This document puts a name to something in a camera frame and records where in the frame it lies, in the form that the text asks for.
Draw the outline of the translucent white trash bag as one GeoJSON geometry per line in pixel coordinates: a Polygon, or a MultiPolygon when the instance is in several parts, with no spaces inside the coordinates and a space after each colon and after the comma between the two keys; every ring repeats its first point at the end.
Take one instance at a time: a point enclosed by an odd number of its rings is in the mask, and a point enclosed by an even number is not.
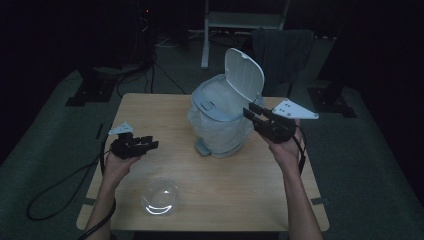
{"type": "Polygon", "coordinates": [[[224,75],[217,75],[198,86],[191,95],[188,120],[198,140],[197,150],[225,158],[237,152],[253,131],[243,116],[248,101],[234,90],[224,75]]]}

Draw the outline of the grey metal table frame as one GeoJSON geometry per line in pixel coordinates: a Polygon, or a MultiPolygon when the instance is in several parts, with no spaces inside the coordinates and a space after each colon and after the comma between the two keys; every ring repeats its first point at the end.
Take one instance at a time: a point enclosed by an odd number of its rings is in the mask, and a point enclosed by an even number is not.
{"type": "Polygon", "coordinates": [[[209,67],[210,53],[210,28],[230,28],[230,29],[275,29],[282,30],[287,18],[287,12],[291,0],[283,0],[283,7],[279,14],[262,13],[235,13],[211,11],[210,0],[205,0],[204,7],[204,28],[203,28],[203,50],[201,56],[201,68],[209,67]]]}

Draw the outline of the dark cloth on chair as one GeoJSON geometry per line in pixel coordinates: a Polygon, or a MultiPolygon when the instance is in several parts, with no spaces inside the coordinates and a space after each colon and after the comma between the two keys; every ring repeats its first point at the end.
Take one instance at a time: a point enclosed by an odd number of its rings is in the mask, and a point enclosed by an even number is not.
{"type": "Polygon", "coordinates": [[[297,80],[308,63],[314,39],[314,32],[307,29],[252,32],[254,59],[265,78],[263,96],[274,95],[282,83],[292,85],[297,80]]]}

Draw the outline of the white pedal trash can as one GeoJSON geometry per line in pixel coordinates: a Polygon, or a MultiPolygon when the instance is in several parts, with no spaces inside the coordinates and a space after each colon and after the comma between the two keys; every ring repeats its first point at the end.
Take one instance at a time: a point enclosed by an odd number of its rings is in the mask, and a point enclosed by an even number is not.
{"type": "Polygon", "coordinates": [[[230,86],[250,103],[264,105],[262,90],[264,74],[261,67],[247,54],[235,48],[225,53],[224,75],[230,86]]]}

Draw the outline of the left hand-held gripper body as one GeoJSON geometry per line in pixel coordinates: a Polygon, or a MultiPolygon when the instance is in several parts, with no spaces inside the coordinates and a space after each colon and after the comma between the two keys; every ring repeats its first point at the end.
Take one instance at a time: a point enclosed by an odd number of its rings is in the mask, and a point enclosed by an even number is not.
{"type": "Polygon", "coordinates": [[[141,143],[141,139],[135,138],[132,132],[133,127],[127,122],[108,131],[109,135],[117,135],[117,138],[110,146],[110,151],[115,156],[121,159],[128,159],[141,157],[147,152],[145,146],[141,143]]]}

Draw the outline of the person's left hand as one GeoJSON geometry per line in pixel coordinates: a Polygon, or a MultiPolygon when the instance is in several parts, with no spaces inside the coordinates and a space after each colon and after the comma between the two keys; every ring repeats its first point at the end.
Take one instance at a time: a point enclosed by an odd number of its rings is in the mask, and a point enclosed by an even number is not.
{"type": "Polygon", "coordinates": [[[121,159],[113,153],[109,153],[106,157],[103,183],[116,189],[121,180],[130,172],[131,166],[139,160],[139,157],[121,159]]]}

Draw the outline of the black stand base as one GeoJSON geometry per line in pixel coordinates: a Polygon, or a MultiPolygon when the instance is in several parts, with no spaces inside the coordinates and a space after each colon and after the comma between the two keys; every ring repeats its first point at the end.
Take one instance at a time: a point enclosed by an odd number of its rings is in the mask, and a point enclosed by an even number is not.
{"type": "Polygon", "coordinates": [[[96,71],[91,66],[80,66],[78,72],[82,82],[73,97],[69,97],[66,106],[84,106],[87,102],[110,101],[117,78],[96,71]]]}
{"type": "Polygon", "coordinates": [[[343,98],[340,91],[330,87],[310,87],[307,89],[315,110],[319,113],[340,113],[345,118],[356,118],[357,115],[343,98]]]}

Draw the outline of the person's right hand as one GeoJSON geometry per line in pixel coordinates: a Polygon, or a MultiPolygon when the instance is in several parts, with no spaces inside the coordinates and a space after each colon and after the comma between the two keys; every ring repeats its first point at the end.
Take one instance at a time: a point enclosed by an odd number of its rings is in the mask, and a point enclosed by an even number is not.
{"type": "Polygon", "coordinates": [[[285,175],[300,174],[299,158],[302,147],[302,132],[300,129],[300,121],[295,120],[296,128],[294,136],[283,143],[274,143],[271,140],[264,138],[269,146],[269,150],[274,156],[275,161],[285,175]]]}

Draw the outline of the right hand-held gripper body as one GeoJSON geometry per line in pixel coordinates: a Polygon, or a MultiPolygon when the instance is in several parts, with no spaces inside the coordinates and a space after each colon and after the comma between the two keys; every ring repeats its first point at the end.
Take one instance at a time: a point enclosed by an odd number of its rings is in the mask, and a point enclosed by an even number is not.
{"type": "Polygon", "coordinates": [[[264,108],[262,115],[253,123],[254,130],[274,143],[290,140],[295,134],[296,119],[316,120],[319,114],[284,99],[272,109],[264,108]]]}

